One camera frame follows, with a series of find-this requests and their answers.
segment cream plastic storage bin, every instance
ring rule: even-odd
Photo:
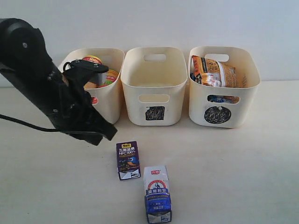
[[[175,48],[130,50],[121,71],[128,116],[140,126],[168,126],[182,114],[187,68]]]
[[[216,60],[218,55],[228,55],[225,64],[236,68],[238,82],[243,88],[211,87],[198,84],[190,77],[189,116],[193,122],[204,126],[234,128],[242,125],[246,119],[260,76],[250,54],[232,47],[196,47],[190,52],[188,71],[193,72],[192,55]],[[236,104],[212,103],[209,95],[239,97]]]
[[[120,73],[125,53],[119,49],[113,48],[85,48],[71,52],[58,67],[63,70],[66,62],[75,59],[82,59],[87,55],[99,57],[104,65],[109,69],[113,69]],[[123,102],[122,86],[120,75],[110,85],[96,89],[87,89],[93,97],[94,108],[110,123],[117,122],[121,113],[121,105]]]

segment juice box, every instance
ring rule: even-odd
[[[116,144],[117,172],[120,180],[141,176],[138,147],[136,141]]]
[[[143,180],[148,223],[171,222],[171,199],[166,166],[145,167]]]

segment white table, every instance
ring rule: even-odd
[[[144,166],[168,168],[173,224],[299,223],[299,81],[262,82],[245,124],[132,124],[98,147],[0,120],[1,224],[145,224],[142,178],[119,181],[115,145],[136,140]],[[13,88],[0,113],[51,127]]]

